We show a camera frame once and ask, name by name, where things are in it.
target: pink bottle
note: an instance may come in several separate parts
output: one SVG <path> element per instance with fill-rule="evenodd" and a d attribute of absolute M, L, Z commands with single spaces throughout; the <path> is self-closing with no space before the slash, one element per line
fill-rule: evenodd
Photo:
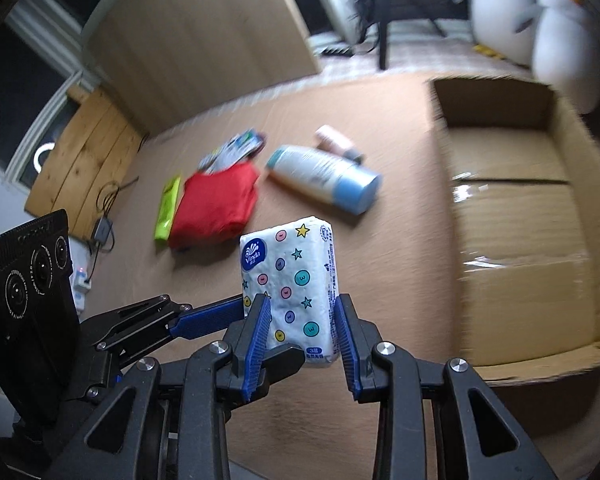
<path fill-rule="evenodd" d="M 316 130 L 315 135 L 319 141 L 318 149 L 343 156 L 356 164 L 362 164 L 365 156 L 356 149 L 353 142 L 335 128 L 325 124 Z"/>

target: cardboard box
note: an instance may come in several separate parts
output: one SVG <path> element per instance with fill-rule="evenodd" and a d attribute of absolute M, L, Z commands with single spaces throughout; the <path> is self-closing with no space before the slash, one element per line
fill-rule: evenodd
<path fill-rule="evenodd" d="M 600 365 L 600 154 L 563 97 L 430 82 L 458 257 L 459 354 L 491 384 Z"/>

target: star print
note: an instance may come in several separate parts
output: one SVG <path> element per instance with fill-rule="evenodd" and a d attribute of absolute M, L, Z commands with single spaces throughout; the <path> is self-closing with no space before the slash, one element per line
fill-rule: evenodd
<path fill-rule="evenodd" d="M 301 236 L 302 238 L 306 238 L 306 234 L 310 230 L 311 229 L 307 229 L 306 226 L 304 224 L 302 224 L 300 227 L 296 227 L 296 231 L 298 231 L 298 234 L 296 236 Z"/>

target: white bottle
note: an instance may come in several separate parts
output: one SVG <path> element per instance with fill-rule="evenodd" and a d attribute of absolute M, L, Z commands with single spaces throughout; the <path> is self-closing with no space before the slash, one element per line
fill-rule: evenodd
<path fill-rule="evenodd" d="M 280 146 L 267 162 L 280 182 L 355 215 L 369 209 L 382 176 L 352 160 L 304 146 Z"/>

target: red cloth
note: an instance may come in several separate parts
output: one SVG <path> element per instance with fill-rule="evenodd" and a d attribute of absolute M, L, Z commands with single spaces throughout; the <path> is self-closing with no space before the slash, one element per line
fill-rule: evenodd
<path fill-rule="evenodd" d="M 213 174 L 194 173 L 173 218 L 169 247 L 218 243 L 238 237 L 253 212 L 258 172 L 249 162 Z"/>

